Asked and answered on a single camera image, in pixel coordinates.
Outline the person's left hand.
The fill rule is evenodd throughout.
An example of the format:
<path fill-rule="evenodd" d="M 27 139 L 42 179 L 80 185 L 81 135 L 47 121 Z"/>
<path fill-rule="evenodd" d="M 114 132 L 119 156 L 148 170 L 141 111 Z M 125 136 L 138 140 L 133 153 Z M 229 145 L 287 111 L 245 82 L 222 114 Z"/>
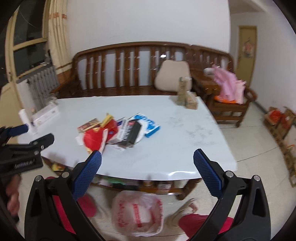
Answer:
<path fill-rule="evenodd" d="M 19 202 L 19 185 L 21 182 L 20 175 L 14 175 L 8 185 L 6 186 L 6 194 L 9 198 L 7 204 L 7 210 L 10 212 L 12 217 L 16 217 L 20 209 Z"/>

